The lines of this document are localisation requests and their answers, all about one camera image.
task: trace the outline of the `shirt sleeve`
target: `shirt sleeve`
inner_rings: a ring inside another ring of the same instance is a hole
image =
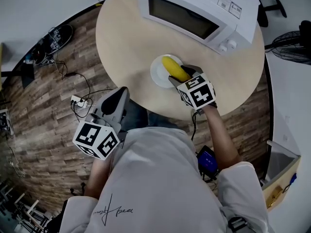
[[[256,232],[268,232],[268,211],[252,164],[240,162],[222,170],[218,198],[223,207],[243,217]]]
[[[85,232],[98,200],[86,196],[68,199],[59,233]]]

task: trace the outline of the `microwave knob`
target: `microwave knob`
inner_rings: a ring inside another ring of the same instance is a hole
[[[234,40],[228,40],[227,47],[230,49],[235,49],[237,47],[237,43]]]
[[[218,48],[221,52],[227,52],[228,50],[228,48],[223,43],[221,43]]]

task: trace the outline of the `white label sticker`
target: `white label sticker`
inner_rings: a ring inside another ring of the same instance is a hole
[[[236,5],[234,2],[232,2],[230,5],[229,12],[238,19],[240,19],[242,8]]]
[[[231,0],[218,0],[218,6],[222,7],[224,10],[229,11]]]

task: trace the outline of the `blue screen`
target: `blue screen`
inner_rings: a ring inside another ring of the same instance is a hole
[[[209,170],[211,173],[216,172],[218,168],[215,158],[206,151],[204,151],[202,155],[199,157],[198,163],[207,170]]]

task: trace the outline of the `banana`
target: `banana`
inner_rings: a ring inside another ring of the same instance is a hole
[[[162,64],[171,76],[177,78],[180,82],[185,82],[191,79],[190,75],[186,73],[183,68],[172,58],[168,56],[162,57]]]

